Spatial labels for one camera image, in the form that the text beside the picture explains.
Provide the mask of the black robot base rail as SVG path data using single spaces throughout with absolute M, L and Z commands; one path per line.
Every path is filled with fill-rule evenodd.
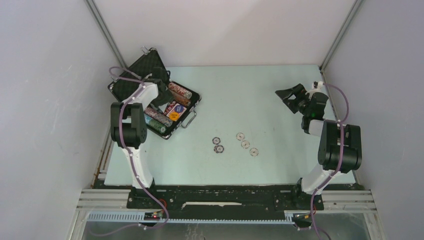
M 286 211 L 322 211 L 324 201 L 292 184 L 155 185 L 148 192 L 131 188 L 126 207 L 166 209 L 174 220 L 267 221 L 286 220 Z

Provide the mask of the blue small blind button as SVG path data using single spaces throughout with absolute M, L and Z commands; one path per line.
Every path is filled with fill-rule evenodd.
M 179 114 L 182 114 L 185 110 L 186 108 L 180 104 L 176 105 L 174 108 L 174 111 Z

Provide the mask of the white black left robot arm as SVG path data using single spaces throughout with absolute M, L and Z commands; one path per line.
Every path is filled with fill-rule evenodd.
M 120 67 L 109 68 L 111 77 L 136 83 L 134 92 L 110 106 L 110 137 L 123 151 L 132 171 L 132 186 L 143 190 L 138 201 L 145 208 L 153 208 L 158 194 L 149 188 L 154 183 L 147 160 L 142 157 L 142 146 L 147 139 L 145 109 L 154 101 L 160 105 L 170 101 L 171 93 L 164 80 L 150 73 L 142 78 L 138 74 Z

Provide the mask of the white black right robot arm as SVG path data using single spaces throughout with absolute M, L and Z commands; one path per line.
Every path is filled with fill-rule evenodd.
M 323 86 L 322 81 L 314 82 L 312 89 L 306 90 L 299 83 L 275 91 L 292 113 L 302 115 L 304 133 L 319 137 L 317 164 L 298 181 L 297 191 L 290 196 L 291 204 L 297 209 L 308 206 L 311 196 L 320 195 L 334 178 L 356 171 L 362 164 L 361 128 L 345 124 L 343 119 L 324 118 L 329 97 L 321 91 Z

